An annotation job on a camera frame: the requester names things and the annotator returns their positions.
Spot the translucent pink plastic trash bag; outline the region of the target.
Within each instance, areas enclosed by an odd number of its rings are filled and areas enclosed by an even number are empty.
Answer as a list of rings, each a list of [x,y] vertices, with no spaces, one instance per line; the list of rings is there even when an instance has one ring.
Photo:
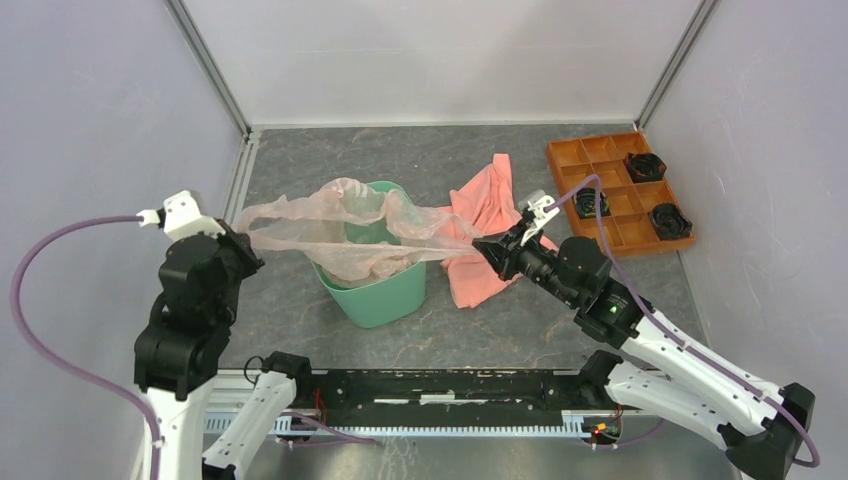
[[[245,208],[238,231],[255,250],[297,250],[343,288],[369,285],[421,262],[474,253],[479,229],[455,213],[415,205],[399,187],[383,192],[335,179],[307,197]]]

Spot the green plastic trash bin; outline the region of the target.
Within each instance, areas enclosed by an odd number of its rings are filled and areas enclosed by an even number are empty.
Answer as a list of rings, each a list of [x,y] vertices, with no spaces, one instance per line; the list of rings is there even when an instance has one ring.
[[[390,181],[374,181],[368,186],[381,193],[400,190],[409,199],[405,190]],[[386,227],[386,221],[380,220],[374,226],[345,225],[346,237],[354,243],[386,242],[399,245],[399,240]],[[328,276],[324,269],[311,262],[315,273],[353,324],[361,328],[375,328],[417,310],[425,300],[426,263],[418,262],[399,273],[380,281],[357,286],[343,287]]]

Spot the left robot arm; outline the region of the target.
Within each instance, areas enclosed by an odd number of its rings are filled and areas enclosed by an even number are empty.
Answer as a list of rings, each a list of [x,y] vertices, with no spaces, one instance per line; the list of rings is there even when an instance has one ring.
[[[204,218],[176,232],[158,277],[162,291],[134,345],[134,382],[153,411],[156,479],[243,479],[287,407],[314,394],[308,358],[269,354],[246,404],[203,446],[207,407],[236,321],[240,287],[263,266],[247,235]]]

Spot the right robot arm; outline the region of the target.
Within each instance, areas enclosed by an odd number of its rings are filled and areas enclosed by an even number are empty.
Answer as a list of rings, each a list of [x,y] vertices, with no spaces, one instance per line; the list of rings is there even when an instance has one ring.
[[[598,351],[577,382],[591,408],[610,401],[656,415],[700,435],[752,479],[784,479],[808,440],[814,394],[779,386],[738,367],[674,325],[611,277],[613,263],[591,238],[558,250],[540,237],[508,231],[473,240],[503,280],[522,275],[567,307]]]

